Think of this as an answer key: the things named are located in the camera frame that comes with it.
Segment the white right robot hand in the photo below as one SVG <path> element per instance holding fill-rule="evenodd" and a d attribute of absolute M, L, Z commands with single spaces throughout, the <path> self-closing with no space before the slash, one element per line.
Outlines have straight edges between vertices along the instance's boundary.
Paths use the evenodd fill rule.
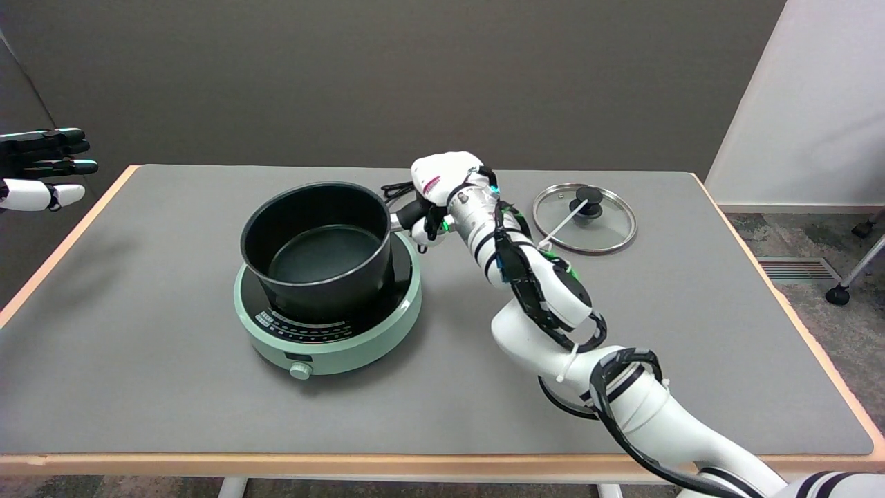
<path fill-rule="evenodd" d="M 448 151 L 415 160 L 410 168 L 415 199 L 390 217 L 391 227 L 404 231 L 420 247 L 438 245 L 449 202 L 467 185 L 496 188 L 496 174 L 477 155 Z"/>

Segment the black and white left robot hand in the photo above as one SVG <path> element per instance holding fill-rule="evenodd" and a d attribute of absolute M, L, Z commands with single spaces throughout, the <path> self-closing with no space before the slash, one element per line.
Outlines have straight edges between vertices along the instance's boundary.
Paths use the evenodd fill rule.
<path fill-rule="evenodd" d="M 56 212 L 83 199 L 86 188 L 82 184 L 47 183 L 44 179 L 96 173 L 97 161 L 75 157 L 90 148 L 79 127 L 3 133 L 2 210 Z"/>

